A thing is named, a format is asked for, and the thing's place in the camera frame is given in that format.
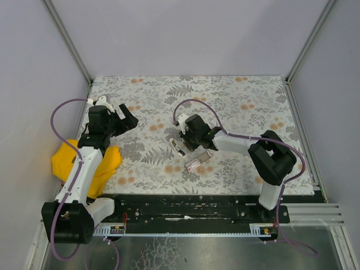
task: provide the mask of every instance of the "table surface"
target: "table surface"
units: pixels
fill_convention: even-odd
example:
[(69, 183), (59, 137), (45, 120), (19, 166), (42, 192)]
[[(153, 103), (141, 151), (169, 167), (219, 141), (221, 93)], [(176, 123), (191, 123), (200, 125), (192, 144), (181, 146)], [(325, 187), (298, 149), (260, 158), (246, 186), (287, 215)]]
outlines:
[[(179, 127), (172, 122), (176, 105), (194, 98), (208, 103), (228, 131), (259, 136), (268, 129), (302, 152), (299, 135), (279, 76), (151, 76), (95, 79), (90, 98), (105, 95), (117, 108), (125, 103), (139, 119), (137, 128), (111, 139), (124, 158), (103, 192), (108, 194), (243, 194), (258, 195), (263, 180), (251, 158), (234, 152), (212, 151), (214, 156), (189, 173), (184, 165), (201, 155), (199, 147), (185, 157), (174, 152), (169, 139), (180, 145)], [(82, 130), (88, 122), (88, 108)], [(178, 114), (199, 114), (210, 127), (214, 115), (202, 104), (188, 102)], [(298, 159), (291, 173), (301, 169)], [(286, 185), (285, 194), (313, 194), (308, 171)]]

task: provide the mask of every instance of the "metal floor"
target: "metal floor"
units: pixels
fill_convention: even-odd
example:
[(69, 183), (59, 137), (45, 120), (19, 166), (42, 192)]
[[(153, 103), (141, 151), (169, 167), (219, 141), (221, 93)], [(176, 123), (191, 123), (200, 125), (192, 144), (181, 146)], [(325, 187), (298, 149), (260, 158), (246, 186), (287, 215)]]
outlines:
[[(263, 244), (257, 238), (213, 237), (123, 237), (116, 242), (120, 252), (118, 269), (189, 270), (189, 269), (342, 269), (331, 236), (325, 228), (284, 227), (291, 240), (302, 241), (319, 252), (311, 258), (293, 250), (288, 244)], [(59, 253), (70, 255), (73, 245), (57, 245)], [(47, 251), (42, 269), (85, 269), (85, 246), (68, 262), (58, 261)], [(93, 238), (89, 247), (89, 270), (113, 270), (116, 254), (101, 238)]]

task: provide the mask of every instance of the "wire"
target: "wire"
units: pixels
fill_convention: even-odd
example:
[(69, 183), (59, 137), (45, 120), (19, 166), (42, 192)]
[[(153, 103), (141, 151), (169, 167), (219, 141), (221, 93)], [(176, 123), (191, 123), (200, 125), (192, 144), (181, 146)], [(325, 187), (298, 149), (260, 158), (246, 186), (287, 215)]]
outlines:
[[(115, 249), (115, 252), (116, 252), (116, 265), (115, 265), (114, 270), (116, 270), (116, 269), (118, 268), (118, 266), (119, 266), (119, 263), (120, 263), (119, 250), (118, 250), (118, 248), (116, 247), (115, 243), (112, 242), (110, 239), (104, 237), (102, 240), (103, 240), (103, 241), (107, 241), (108, 243), (110, 243), (110, 244), (114, 247), (114, 249)], [(88, 264), (87, 264), (88, 252), (89, 252), (89, 245), (86, 245), (86, 248), (85, 248), (85, 256), (84, 256), (85, 270), (89, 270)]]
[[(62, 104), (58, 105), (58, 107), (56, 107), (54, 109), (54, 111), (52, 112), (51, 114), (51, 118), (50, 118), (50, 125), (51, 125), (51, 128), (52, 128), (52, 131), (55, 133), (55, 135), (65, 144), (67, 144), (68, 146), (70, 146), (73, 150), (75, 150), (76, 154), (78, 155), (78, 157), (80, 158), (80, 161), (79, 161), (79, 165), (78, 165), (78, 169), (76, 170), (76, 173), (74, 175), (74, 178), (73, 180), (71, 181), (69, 187), (67, 188), (67, 191), (70, 192), (72, 189), (73, 189), (73, 186), (75, 184), (75, 181), (77, 180), (77, 177), (80, 173), (80, 170), (81, 170), (81, 167), (83, 165), (83, 157), (81, 156), (81, 153), (80, 151), (75, 147), (73, 146), (72, 144), (68, 143), (66, 141), (66, 139), (64, 139), (56, 130), (55, 126), (54, 126), (54, 116), (55, 116), (55, 113), (61, 108), (63, 107), (64, 105), (70, 103), (70, 102), (73, 102), (73, 101), (84, 101), (84, 102), (87, 102), (87, 99), (85, 98), (74, 98), (72, 100), (68, 100), (68, 101), (65, 101), (63, 102)], [(60, 202), (60, 205), (58, 206), (58, 208), (56, 209), (56, 212), (55, 212), (55, 215), (54, 215), (54, 219), (52, 220), (52, 224), (51, 224), (51, 230), (50, 230), (50, 244), (51, 244), (51, 250), (52, 250), (52, 253), (54, 254), (55, 258), (58, 259), (58, 260), (61, 260), (61, 261), (67, 261), (67, 260), (70, 260), (71, 258), (73, 258), (75, 256), (75, 254), (78, 252), (79, 250), (79, 247), (80, 247), (80, 244), (77, 244), (74, 252), (68, 256), (68, 257), (63, 257), (63, 256), (60, 256), (58, 253), (57, 253), (57, 250), (56, 250), (56, 247), (55, 247), (55, 227), (56, 227), (56, 222), (57, 222), (57, 219), (60, 215), (60, 211), (66, 201), (66, 199), (68, 198), (69, 196), (69, 193), (66, 193), (64, 198), (62, 198), (61, 202)]]
[[(278, 198), (278, 203), (276, 205), (276, 221), (277, 221), (277, 227), (278, 227), (278, 230), (279, 230), (279, 233), (282, 235), (282, 237), (284, 238), (284, 240), (278, 240), (280, 242), (286, 242), (288, 243), (292, 248), (294, 248), (296, 251), (298, 251), (299, 253), (301, 254), (304, 254), (304, 255), (307, 255), (307, 256), (310, 256), (310, 257), (318, 257), (319, 256), (319, 253), (312, 247), (310, 247), (309, 245), (305, 244), (305, 243), (302, 243), (302, 242), (297, 242), (297, 241), (291, 241), (289, 240), (286, 235), (284, 234), (284, 232), (282, 231), (281, 227), (280, 227), (280, 223), (279, 223), (279, 209), (280, 209), (280, 204), (281, 204), (281, 200), (282, 200), (282, 195), (284, 194), (284, 189), (285, 189), (285, 184), (289, 183), (291, 180), (294, 180), (298, 177), (300, 177), (304, 171), (305, 171), (305, 167), (306, 167), (306, 163), (305, 163), (305, 159), (304, 157), (302, 156), (302, 154), (300, 153), (300, 151), (298, 151), (297, 149), (295, 149), (294, 147), (284, 143), (284, 142), (280, 142), (280, 141), (277, 141), (275, 139), (269, 139), (269, 138), (263, 138), (263, 137), (252, 137), (252, 136), (245, 136), (245, 135), (240, 135), (240, 134), (233, 134), (233, 133), (229, 133), (226, 131), (226, 129), (224, 128), (223, 124), (221, 123), (220, 121), (220, 118), (218, 116), (218, 114), (214, 111), (213, 108), (211, 108), (208, 104), (206, 104), (205, 102), (203, 101), (200, 101), (200, 100), (195, 100), (195, 99), (188, 99), (188, 100), (183, 100), (182, 102), (180, 102), (174, 109), (174, 112), (173, 112), (173, 122), (175, 123), (176, 122), (176, 111), (178, 110), (178, 108), (183, 105), (185, 102), (189, 102), (189, 101), (195, 101), (195, 102), (199, 102), (201, 104), (203, 104), (204, 106), (206, 106), (216, 117), (219, 125), (220, 125), (220, 128), (222, 129), (222, 131), (224, 131), (224, 133), (230, 137), (236, 137), (236, 138), (243, 138), (243, 139), (249, 139), (249, 140), (257, 140), (257, 141), (267, 141), (267, 142), (273, 142), (273, 143), (277, 143), (278, 145), (281, 145), (281, 146), (285, 146), (287, 147), (288, 149), (290, 149), (291, 151), (293, 151), (294, 153), (296, 153), (296, 155), (300, 158), (301, 160), (301, 163), (303, 165), (301, 171), (293, 176), (293, 177), (290, 177), (289, 179), (285, 180), (283, 182), (283, 185), (281, 187), (281, 190), (280, 190), (280, 194), (279, 194), (279, 198)], [(301, 245), (305, 248), (308, 248), (310, 249), (311, 251), (313, 251), (313, 253), (308, 253), (308, 252), (305, 252), (305, 251), (302, 251), (300, 250), (299, 248), (297, 248), (296, 245)]]
[(127, 213), (124, 213), (123, 214), (123, 217), (124, 217), (124, 232), (125, 232), (125, 225), (126, 225), (126, 221), (128, 219), (128, 214)]

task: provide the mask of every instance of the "purple cable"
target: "purple cable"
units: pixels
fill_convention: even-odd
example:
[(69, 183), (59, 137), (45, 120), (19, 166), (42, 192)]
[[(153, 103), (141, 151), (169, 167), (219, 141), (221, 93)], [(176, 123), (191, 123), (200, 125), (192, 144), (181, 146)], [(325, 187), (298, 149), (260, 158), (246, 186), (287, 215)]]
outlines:
[[(106, 240), (108, 243), (110, 243), (110, 244), (114, 247), (114, 249), (115, 249), (115, 252), (116, 252), (116, 265), (115, 265), (115, 268), (114, 268), (114, 269), (116, 270), (116, 269), (118, 268), (119, 262), (120, 262), (119, 250), (118, 250), (118, 248), (116, 247), (115, 243), (112, 242), (110, 239), (104, 238), (104, 240)], [(89, 250), (89, 245), (87, 245), (86, 248), (85, 248), (84, 261), (85, 261), (85, 269), (86, 269), (86, 270), (89, 270), (88, 264), (87, 264), (87, 262), (86, 262), (86, 261), (87, 261), (88, 250)]]
[[(83, 165), (83, 157), (81, 156), (81, 153), (79, 152), (79, 150), (74, 147), (72, 144), (68, 143), (66, 141), (66, 139), (64, 139), (56, 130), (55, 126), (54, 126), (54, 116), (55, 116), (55, 113), (61, 108), (63, 107), (64, 105), (70, 103), (70, 102), (73, 102), (73, 101), (84, 101), (84, 102), (87, 102), (88, 100), (85, 99), (85, 98), (74, 98), (72, 100), (68, 100), (68, 101), (65, 101), (63, 102), (62, 104), (58, 105), (58, 107), (56, 107), (54, 109), (54, 111), (52, 112), (51, 114), (51, 118), (50, 118), (50, 124), (51, 124), (51, 128), (52, 128), (52, 131), (54, 131), (55, 135), (65, 144), (67, 144), (68, 146), (70, 146), (72, 149), (75, 150), (76, 154), (79, 156), (80, 158), (80, 162), (79, 162), (79, 166), (78, 166), (78, 169), (76, 170), (76, 173), (74, 175), (74, 178), (73, 180), (71, 181), (70, 185), (69, 185), (69, 188), (67, 189), (69, 192), (71, 191), (71, 189), (73, 188), (74, 184), (75, 184), (75, 181), (77, 180), (77, 177), (80, 173), (80, 170), (81, 170), (81, 167)], [(60, 215), (60, 211), (61, 211), (61, 208), (63, 207), (66, 199), (68, 198), (69, 194), (66, 193), (64, 198), (62, 198), (61, 202), (60, 202), (60, 205), (58, 206), (58, 208), (56, 209), (56, 212), (55, 212), (55, 215), (54, 215), (54, 219), (52, 220), (52, 224), (51, 224), (51, 230), (50, 230), (50, 244), (51, 244), (51, 250), (52, 250), (52, 253), (54, 254), (55, 258), (58, 259), (58, 260), (62, 260), (62, 261), (66, 261), (66, 260), (69, 260), (71, 259), (72, 257), (75, 256), (75, 254), (78, 252), (79, 250), (79, 247), (80, 247), (80, 244), (78, 244), (74, 250), (74, 252), (68, 256), (68, 257), (63, 257), (63, 256), (60, 256), (57, 251), (56, 251), (56, 247), (55, 247), (55, 227), (56, 227), (56, 222), (57, 222), (57, 219)]]
[[(307, 256), (310, 256), (310, 257), (318, 257), (319, 256), (319, 253), (312, 247), (310, 247), (309, 245), (305, 244), (305, 243), (302, 243), (302, 242), (297, 242), (297, 241), (291, 241), (289, 240), (285, 234), (283, 233), (282, 229), (280, 228), (280, 223), (278, 222), (279, 220), (279, 209), (280, 209), (280, 203), (281, 203), (281, 200), (282, 200), (282, 195), (284, 193), (284, 189), (285, 189), (285, 184), (289, 183), (291, 180), (294, 180), (296, 178), (298, 178), (299, 176), (301, 176), (304, 171), (305, 171), (305, 167), (306, 167), (306, 163), (305, 163), (305, 159), (304, 157), (302, 156), (302, 154), (297, 150), (295, 149), (294, 147), (284, 143), (284, 142), (280, 142), (280, 141), (277, 141), (275, 139), (269, 139), (269, 138), (263, 138), (263, 137), (251, 137), (251, 136), (245, 136), (245, 135), (240, 135), (240, 134), (232, 134), (232, 133), (228, 133), (226, 131), (226, 129), (224, 128), (223, 124), (221, 123), (220, 121), (220, 118), (218, 116), (218, 114), (213, 110), (213, 108), (211, 108), (208, 104), (206, 104), (205, 102), (203, 101), (200, 101), (200, 100), (195, 100), (193, 98), (191, 99), (188, 99), (188, 100), (183, 100), (182, 102), (180, 102), (174, 109), (174, 113), (173, 113), (173, 122), (175, 123), (176, 122), (176, 111), (177, 109), (183, 105), (185, 102), (188, 102), (188, 101), (195, 101), (195, 102), (199, 102), (201, 104), (203, 104), (204, 106), (206, 106), (216, 117), (222, 131), (224, 131), (226, 133), (226, 135), (228, 136), (231, 136), (231, 137), (236, 137), (236, 138), (243, 138), (243, 139), (249, 139), (249, 140), (258, 140), (258, 141), (267, 141), (267, 142), (273, 142), (273, 143), (277, 143), (278, 145), (282, 145), (282, 146), (285, 146), (287, 147), (288, 149), (290, 149), (291, 151), (293, 151), (294, 153), (296, 153), (296, 155), (300, 158), (301, 160), (301, 163), (303, 165), (301, 171), (293, 176), (293, 177), (290, 177), (289, 179), (285, 180), (283, 182), (283, 185), (281, 187), (281, 191), (280, 191), (280, 194), (279, 194), (279, 198), (278, 198), (278, 203), (276, 205), (276, 221), (277, 221), (277, 227), (278, 227), (278, 230), (280, 232), (280, 234), (282, 235), (282, 237), (285, 239), (285, 240), (278, 240), (277, 242), (286, 242), (288, 243), (292, 248), (294, 248), (296, 251), (298, 251), (299, 253), (301, 254), (304, 254), (304, 255), (307, 255)], [(298, 249), (294, 244), (297, 244), (297, 245), (301, 245), (301, 246), (304, 246), (308, 249), (310, 249), (311, 251), (313, 251), (314, 253), (307, 253), (307, 252), (304, 252), (300, 249)]]

